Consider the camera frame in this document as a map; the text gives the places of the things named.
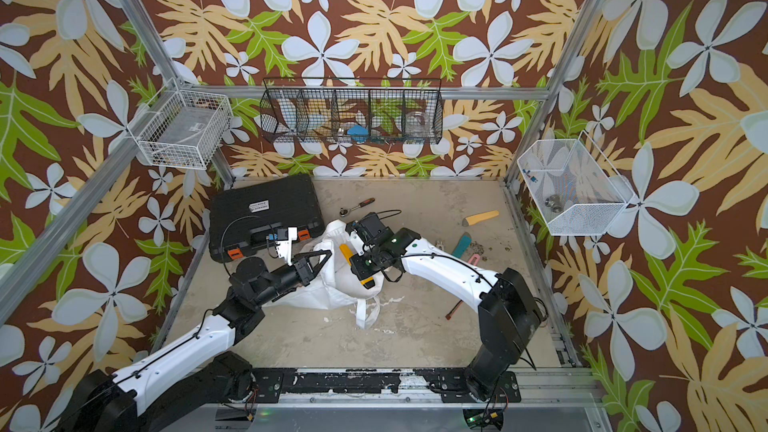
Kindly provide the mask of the white tote bag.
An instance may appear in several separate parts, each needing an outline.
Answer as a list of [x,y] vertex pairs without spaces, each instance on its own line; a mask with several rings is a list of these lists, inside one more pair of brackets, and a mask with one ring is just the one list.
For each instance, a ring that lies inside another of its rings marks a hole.
[[346,223],[334,220],[327,224],[325,231],[316,239],[310,240],[301,249],[302,252],[331,250],[333,255],[324,265],[320,274],[307,286],[289,293],[285,298],[268,307],[285,305],[297,308],[333,310],[346,306],[355,306],[356,325],[361,329],[370,329],[376,323],[381,303],[379,294],[384,277],[382,273],[373,276],[373,287],[362,285],[352,272],[344,252],[355,251],[353,240],[346,232]]

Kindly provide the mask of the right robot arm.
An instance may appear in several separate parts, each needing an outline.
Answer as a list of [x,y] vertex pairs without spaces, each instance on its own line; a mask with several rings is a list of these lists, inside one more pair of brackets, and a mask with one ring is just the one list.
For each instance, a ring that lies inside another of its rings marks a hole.
[[522,274],[512,268],[494,272],[473,266],[407,228],[370,232],[348,225],[345,232],[355,250],[350,267],[361,283],[395,267],[437,285],[477,313],[481,346],[465,368],[464,380],[468,394],[489,400],[545,321]]

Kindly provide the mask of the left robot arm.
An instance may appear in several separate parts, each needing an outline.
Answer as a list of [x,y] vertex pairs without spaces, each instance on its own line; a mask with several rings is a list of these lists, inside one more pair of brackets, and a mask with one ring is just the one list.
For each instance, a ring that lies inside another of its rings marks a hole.
[[332,257],[330,250],[300,253],[274,271],[258,257],[243,259],[225,299],[189,332],[128,367],[82,379],[57,430],[160,431],[206,403],[247,400],[252,366],[232,347],[264,319],[265,304],[309,285]]

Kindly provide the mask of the yellow wide utility knife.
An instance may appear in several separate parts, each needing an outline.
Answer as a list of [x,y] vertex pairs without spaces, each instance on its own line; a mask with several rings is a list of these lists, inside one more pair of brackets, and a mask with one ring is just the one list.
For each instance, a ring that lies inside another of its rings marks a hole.
[[376,274],[376,271],[373,268],[372,262],[357,254],[346,243],[340,245],[340,251],[360,284],[366,289],[373,288],[375,286],[374,275]]

